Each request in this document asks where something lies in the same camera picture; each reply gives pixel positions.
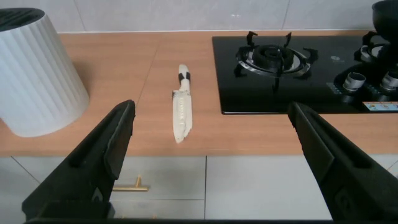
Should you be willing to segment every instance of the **cabinet door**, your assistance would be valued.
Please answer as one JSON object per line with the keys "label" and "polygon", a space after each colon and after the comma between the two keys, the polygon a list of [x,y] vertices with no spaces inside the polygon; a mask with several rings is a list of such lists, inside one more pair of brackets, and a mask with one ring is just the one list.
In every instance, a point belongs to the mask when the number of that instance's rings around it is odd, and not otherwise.
{"label": "cabinet door", "polygon": [[13,158],[0,158],[0,223],[24,223],[22,202],[38,185]]}
{"label": "cabinet door", "polygon": [[386,170],[398,161],[398,154],[370,155],[370,157]]}
{"label": "cabinet door", "polygon": [[[64,157],[16,157],[16,160],[42,182]],[[141,185],[148,192],[113,192],[111,200],[162,199],[204,200],[206,157],[126,157],[115,185]]]}
{"label": "cabinet door", "polygon": [[204,219],[204,200],[111,201],[115,218]]}
{"label": "cabinet door", "polygon": [[304,156],[208,157],[206,219],[330,220]]}

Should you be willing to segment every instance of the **stove burner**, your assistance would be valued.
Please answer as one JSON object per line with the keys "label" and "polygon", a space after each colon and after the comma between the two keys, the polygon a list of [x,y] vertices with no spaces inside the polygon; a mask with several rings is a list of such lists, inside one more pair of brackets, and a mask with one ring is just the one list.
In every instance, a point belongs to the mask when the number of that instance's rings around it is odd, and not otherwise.
{"label": "stove burner", "polygon": [[235,68],[236,77],[245,77],[243,68],[258,75],[272,78],[305,78],[309,76],[311,64],[318,59],[318,52],[312,49],[304,49],[310,53],[306,58],[300,52],[287,48],[291,33],[286,38],[286,44],[281,47],[277,45],[255,45],[252,37],[256,33],[249,32],[246,39],[248,47],[240,47],[236,53],[238,66]]}
{"label": "stove burner", "polygon": [[355,60],[398,70],[398,48],[391,44],[374,44],[371,39],[377,35],[371,31],[363,37],[363,46],[355,53]]}
{"label": "stove burner", "polygon": [[294,54],[290,49],[276,45],[261,45],[254,49],[252,57],[255,66],[276,73],[282,62],[283,70],[292,67]]}

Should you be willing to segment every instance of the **white tile wall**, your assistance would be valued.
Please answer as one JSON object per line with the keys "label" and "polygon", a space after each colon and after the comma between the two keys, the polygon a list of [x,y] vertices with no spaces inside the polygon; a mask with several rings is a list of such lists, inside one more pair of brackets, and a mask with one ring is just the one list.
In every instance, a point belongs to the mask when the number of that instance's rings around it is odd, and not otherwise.
{"label": "white tile wall", "polygon": [[37,7],[59,32],[372,29],[379,0],[1,0]]}
{"label": "white tile wall", "polygon": [[76,0],[89,31],[281,29],[288,0]]}
{"label": "white tile wall", "polygon": [[372,29],[380,0],[290,0],[284,29]]}
{"label": "white tile wall", "polygon": [[74,0],[1,0],[0,8],[35,7],[45,11],[58,32],[84,31]]}

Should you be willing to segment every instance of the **wooden countertop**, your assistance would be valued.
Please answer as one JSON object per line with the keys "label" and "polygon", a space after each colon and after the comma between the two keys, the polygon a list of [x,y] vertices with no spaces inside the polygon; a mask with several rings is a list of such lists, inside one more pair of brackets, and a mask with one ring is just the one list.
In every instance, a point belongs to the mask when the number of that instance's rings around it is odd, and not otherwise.
{"label": "wooden countertop", "polygon": [[[296,31],[294,35],[364,33]],[[0,122],[0,156],[66,156],[115,105],[127,99],[137,106],[129,156],[302,154],[286,115],[221,114],[211,44],[215,35],[246,32],[62,34],[90,95],[89,108],[66,128],[36,138],[15,136]],[[176,144],[171,92],[179,88],[180,63],[192,74],[193,129],[183,143]],[[368,154],[398,154],[398,114],[323,117]]]}

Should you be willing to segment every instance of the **kitchen knife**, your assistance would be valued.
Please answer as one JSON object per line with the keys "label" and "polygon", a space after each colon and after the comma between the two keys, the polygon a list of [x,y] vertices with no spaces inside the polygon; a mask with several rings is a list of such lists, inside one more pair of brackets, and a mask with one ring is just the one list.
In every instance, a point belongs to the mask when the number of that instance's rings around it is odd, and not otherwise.
{"label": "kitchen knife", "polygon": [[173,91],[173,131],[174,138],[180,143],[192,129],[191,74],[186,65],[178,70],[180,89]]}

